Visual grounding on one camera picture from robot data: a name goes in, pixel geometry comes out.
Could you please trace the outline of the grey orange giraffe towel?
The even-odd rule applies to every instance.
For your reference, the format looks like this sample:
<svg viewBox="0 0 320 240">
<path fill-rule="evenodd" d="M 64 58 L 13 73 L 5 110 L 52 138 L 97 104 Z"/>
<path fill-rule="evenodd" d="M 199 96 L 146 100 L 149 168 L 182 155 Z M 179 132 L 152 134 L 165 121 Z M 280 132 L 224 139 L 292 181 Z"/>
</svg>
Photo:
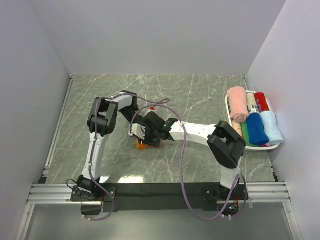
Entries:
<svg viewBox="0 0 320 240">
<path fill-rule="evenodd" d="M 160 148 L 162 146 L 162 144 L 163 144 L 163 140 L 160 140 L 160 142 L 157 145 L 151 145 L 151 144 L 143 143 L 142 140 L 136 139 L 136 148 L 138 150 Z"/>
</svg>

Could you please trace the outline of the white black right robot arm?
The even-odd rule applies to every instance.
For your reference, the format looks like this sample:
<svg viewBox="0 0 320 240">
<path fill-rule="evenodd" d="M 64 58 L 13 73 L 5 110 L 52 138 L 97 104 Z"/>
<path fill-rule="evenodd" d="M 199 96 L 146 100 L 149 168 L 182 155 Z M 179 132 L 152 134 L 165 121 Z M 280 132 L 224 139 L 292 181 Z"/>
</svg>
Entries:
<svg viewBox="0 0 320 240">
<path fill-rule="evenodd" d="M 240 163 L 247 143 L 228 122 L 197 124 L 177 118 L 164 120 L 151 111 L 139 124 L 145 144 L 186 141 L 208 147 L 221 166 L 220 195 L 226 200 L 237 195 L 238 183 L 235 180 L 240 177 Z"/>
</svg>

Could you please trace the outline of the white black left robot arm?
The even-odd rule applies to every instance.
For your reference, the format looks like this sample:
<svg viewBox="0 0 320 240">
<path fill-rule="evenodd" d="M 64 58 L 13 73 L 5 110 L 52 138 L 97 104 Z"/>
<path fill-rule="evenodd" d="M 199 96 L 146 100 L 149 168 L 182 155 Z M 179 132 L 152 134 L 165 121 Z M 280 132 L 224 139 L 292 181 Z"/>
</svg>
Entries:
<svg viewBox="0 0 320 240">
<path fill-rule="evenodd" d="M 118 113 L 131 122 L 139 110 L 137 94 L 123 90 L 114 97 L 95 98 L 90 110 L 87 126 L 89 129 L 89 148 L 77 187 L 89 201 L 97 200 L 104 191 L 97 186 L 101 179 L 103 154 L 109 136 L 116 127 Z"/>
</svg>

